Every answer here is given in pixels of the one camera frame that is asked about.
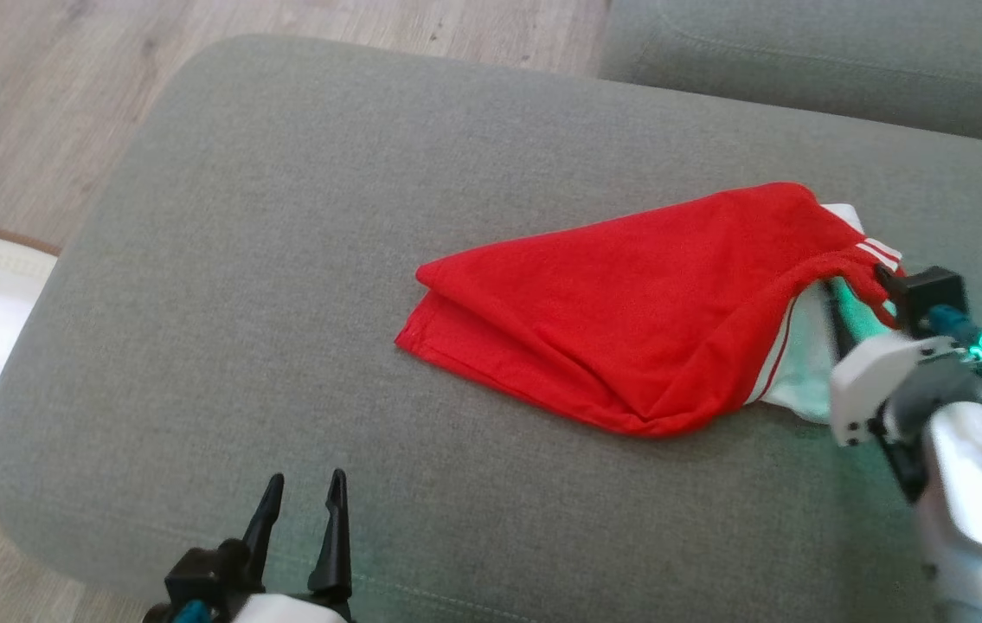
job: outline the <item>red cloth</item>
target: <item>red cloth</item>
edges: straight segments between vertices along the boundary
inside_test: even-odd
[[[615,433],[687,433],[750,399],[814,281],[843,276],[894,323],[863,241],[798,184],[729,190],[432,261],[395,342]]]

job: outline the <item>wooden floor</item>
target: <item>wooden floor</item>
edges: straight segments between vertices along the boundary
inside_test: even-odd
[[[0,0],[0,228],[63,245],[175,71],[273,32],[593,74],[609,0]],[[139,620],[0,533],[0,622]]]

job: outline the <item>red garment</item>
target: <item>red garment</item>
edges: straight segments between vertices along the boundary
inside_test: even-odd
[[[865,240],[798,184],[729,190],[426,264],[395,342],[615,433],[687,433],[750,400],[814,281],[843,276],[893,326]]]

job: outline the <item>gray sofa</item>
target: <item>gray sofa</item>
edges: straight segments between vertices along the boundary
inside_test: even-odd
[[[425,261],[774,180],[964,273],[982,320],[978,139],[313,40],[207,48],[3,372],[0,521],[151,602],[282,471],[266,580],[300,591],[341,466],[364,623],[925,620],[875,448],[759,405],[616,437],[392,345]]]
[[[601,76],[982,138],[982,3],[617,0]]]

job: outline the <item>gray fabric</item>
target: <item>gray fabric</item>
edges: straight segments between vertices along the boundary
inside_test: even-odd
[[[288,476],[269,587],[301,590],[348,471],[384,620],[923,620],[875,448],[755,407],[616,437],[391,343],[425,261],[800,180],[982,319],[982,143],[708,96],[249,36],[170,83],[0,382],[0,520],[154,600]]]
[[[602,78],[982,138],[976,0],[614,0]]]

